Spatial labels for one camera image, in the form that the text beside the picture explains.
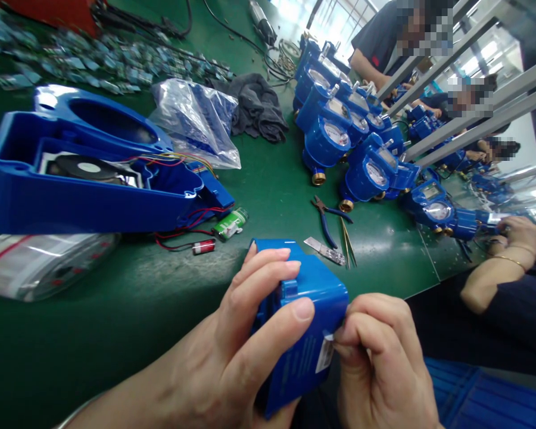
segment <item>battery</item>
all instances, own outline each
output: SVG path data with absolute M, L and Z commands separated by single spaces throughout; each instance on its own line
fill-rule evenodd
M 192 245 L 192 254 L 198 255 L 203 253 L 208 253 L 214 251 L 214 243 L 216 240 L 213 238 L 211 240 L 199 241 L 198 243 L 193 243 Z
M 247 220 L 248 212 L 242 207 L 238 207 L 214 226 L 213 233 L 221 241 L 226 241 L 234 234 L 241 232 L 242 226 Z

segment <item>plastic bag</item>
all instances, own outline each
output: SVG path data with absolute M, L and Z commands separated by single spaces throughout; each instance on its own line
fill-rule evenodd
M 241 168 L 230 140 L 236 98 L 182 79 L 167 79 L 151 91 L 157 109 L 149 119 L 171 137 L 175 152 L 200 156 L 218 169 Z

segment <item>gray cloth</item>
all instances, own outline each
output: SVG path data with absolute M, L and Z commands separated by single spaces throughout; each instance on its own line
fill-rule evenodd
M 232 134 L 259 135 L 272 143 L 286 141 L 289 130 L 280 110 L 278 95 L 259 73 L 242 74 L 232 82 L 211 82 L 214 89 L 238 99 L 232 115 Z

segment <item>clear plastic bag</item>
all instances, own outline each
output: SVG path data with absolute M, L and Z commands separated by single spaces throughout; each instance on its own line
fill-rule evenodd
M 84 277 L 118 242 L 119 234 L 0 235 L 0 296 L 48 298 Z
M 151 90 L 157 109 L 149 119 L 171 137 L 176 152 L 205 158 L 218 169 L 241 168 L 230 140 L 236 98 L 182 79 L 167 79 Z

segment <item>capacitor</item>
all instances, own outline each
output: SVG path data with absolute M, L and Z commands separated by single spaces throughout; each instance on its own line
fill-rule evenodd
M 199 241 L 197 243 L 193 243 L 192 254 L 198 255 L 198 254 L 209 253 L 209 252 L 214 251 L 215 242 L 216 240 L 212 238 L 210 240 Z
M 259 32 L 260 36 L 264 39 L 266 45 L 274 46 L 274 43 L 276 43 L 276 38 L 278 36 L 268 22 L 266 15 L 264 15 L 264 11 L 260 7 L 260 5 L 254 0 L 250 0 L 249 5 L 250 13 L 252 14 L 252 20 L 254 22 L 254 26 L 256 27 L 256 31 Z
M 247 220 L 248 212 L 242 207 L 238 207 L 213 227 L 213 233 L 221 241 L 226 241 L 234 234 L 239 234 Z

